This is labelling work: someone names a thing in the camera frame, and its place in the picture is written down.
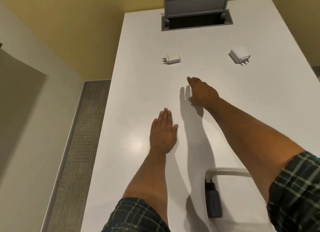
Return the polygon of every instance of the white table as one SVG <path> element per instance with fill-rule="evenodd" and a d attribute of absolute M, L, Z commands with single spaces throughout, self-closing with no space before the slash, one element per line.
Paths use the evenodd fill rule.
<path fill-rule="evenodd" d="M 274 4 L 236 0 L 227 8 L 233 25 L 168 32 L 161 31 L 163 9 L 125 14 L 82 232 L 100 231 L 108 220 L 148 153 L 151 123 L 164 107 L 179 124 L 178 145 L 166 165 L 169 226 L 212 231 L 205 172 L 243 165 L 210 114 L 199 117 L 184 93 L 180 96 L 187 76 L 201 78 L 225 100 L 319 155 L 320 84 Z M 234 64 L 228 56 L 238 46 L 252 54 L 248 65 Z M 162 64 L 169 53 L 179 53 L 182 62 Z M 230 179 L 218 183 L 224 217 L 267 222 L 253 182 Z M 244 212 L 242 201 L 249 210 Z"/>

